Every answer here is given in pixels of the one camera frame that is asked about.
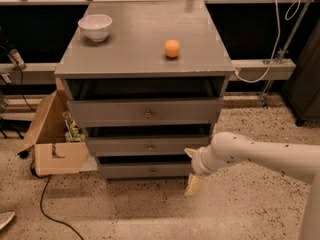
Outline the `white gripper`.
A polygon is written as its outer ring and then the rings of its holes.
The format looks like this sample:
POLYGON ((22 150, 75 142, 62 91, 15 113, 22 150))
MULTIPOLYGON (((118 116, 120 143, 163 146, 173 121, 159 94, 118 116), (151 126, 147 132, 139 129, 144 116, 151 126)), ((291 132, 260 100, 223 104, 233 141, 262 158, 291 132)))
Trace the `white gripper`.
POLYGON ((201 147, 196 150, 185 148, 184 152, 191 158, 191 165, 196 173, 188 176, 184 195, 193 196, 205 183, 205 178, 203 176, 209 176, 217 171, 217 160, 210 146, 201 147))

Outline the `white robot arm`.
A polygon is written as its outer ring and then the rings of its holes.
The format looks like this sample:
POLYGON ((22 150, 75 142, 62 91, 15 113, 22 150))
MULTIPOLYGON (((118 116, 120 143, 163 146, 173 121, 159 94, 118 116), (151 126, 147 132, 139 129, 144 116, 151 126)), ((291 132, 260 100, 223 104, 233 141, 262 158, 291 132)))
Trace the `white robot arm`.
POLYGON ((299 240, 320 238, 320 146, 258 142, 243 135, 219 132, 199 149, 185 148, 191 158, 185 196, 196 194, 205 178, 220 168, 249 161, 310 184, 299 240))

